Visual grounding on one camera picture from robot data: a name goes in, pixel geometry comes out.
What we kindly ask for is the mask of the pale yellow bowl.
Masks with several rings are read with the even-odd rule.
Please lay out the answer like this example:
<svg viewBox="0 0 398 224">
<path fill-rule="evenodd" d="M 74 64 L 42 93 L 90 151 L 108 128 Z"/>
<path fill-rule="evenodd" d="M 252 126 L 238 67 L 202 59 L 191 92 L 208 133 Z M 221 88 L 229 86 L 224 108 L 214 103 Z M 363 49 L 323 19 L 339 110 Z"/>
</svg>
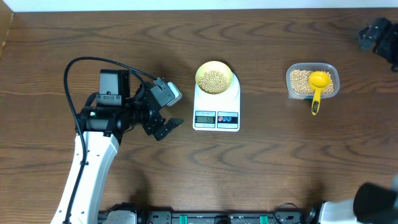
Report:
<svg viewBox="0 0 398 224">
<path fill-rule="evenodd" d="M 210 71 L 210 70 L 217 70 L 221 73 L 224 73 L 225 77 L 230 81 L 230 86 L 231 86 L 231 84 L 233 82 L 233 73 L 232 73 L 231 69 L 227 66 L 227 64 L 225 64 L 223 62 L 219 62 L 219 61 L 206 62 L 200 66 L 200 68 L 197 70 L 196 75 L 195 75 L 195 82 L 197 85 L 199 82 L 199 78 L 205 72 Z"/>
</svg>

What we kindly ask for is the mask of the yellow measuring scoop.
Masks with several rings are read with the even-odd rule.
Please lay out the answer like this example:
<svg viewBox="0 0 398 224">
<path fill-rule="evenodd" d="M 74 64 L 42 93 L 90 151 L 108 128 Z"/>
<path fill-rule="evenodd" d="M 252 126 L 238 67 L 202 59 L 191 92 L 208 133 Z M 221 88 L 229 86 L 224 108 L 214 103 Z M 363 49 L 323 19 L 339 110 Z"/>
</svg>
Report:
<svg viewBox="0 0 398 224">
<path fill-rule="evenodd" d="M 321 93 L 331 83 L 329 75 L 325 72 L 312 72 L 308 78 L 308 85 L 314 91 L 312 100 L 312 115 L 317 115 L 320 109 Z"/>
</svg>

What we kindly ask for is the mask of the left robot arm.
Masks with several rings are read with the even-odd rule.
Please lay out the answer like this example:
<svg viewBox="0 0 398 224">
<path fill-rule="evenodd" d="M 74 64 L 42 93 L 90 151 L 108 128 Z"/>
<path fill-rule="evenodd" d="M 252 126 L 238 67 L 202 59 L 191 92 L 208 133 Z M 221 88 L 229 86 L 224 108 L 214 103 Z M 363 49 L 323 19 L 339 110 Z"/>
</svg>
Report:
<svg viewBox="0 0 398 224">
<path fill-rule="evenodd" d="M 99 92 L 92 94 L 77 114 L 75 151 L 62 199 L 52 223 L 96 223 L 109 168 L 123 134 L 141 125 L 160 141 L 181 119 L 164 119 L 160 110 L 182 98 L 179 89 L 163 78 L 141 82 L 130 95 L 129 70 L 102 69 Z"/>
</svg>

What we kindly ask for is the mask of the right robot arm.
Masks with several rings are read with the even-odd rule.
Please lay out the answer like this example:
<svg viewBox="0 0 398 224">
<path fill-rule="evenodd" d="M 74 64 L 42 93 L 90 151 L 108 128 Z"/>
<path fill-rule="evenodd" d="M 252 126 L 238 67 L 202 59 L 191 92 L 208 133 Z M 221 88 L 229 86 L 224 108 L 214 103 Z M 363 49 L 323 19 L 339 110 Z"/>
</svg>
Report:
<svg viewBox="0 0 398 224">
<path fill-rule="evenodd" d="M 373 53 L 391 64 L 397 72 L 397 23 L 378 18 L 358 34 L 361 49 Z M 393 224 L 397 223 L 397 180 L 387 189 L 370 182 L 360 186 L 355 197 L 340 202 L 324 202 L 312 210 L 317 224 Z"/>
</svg>

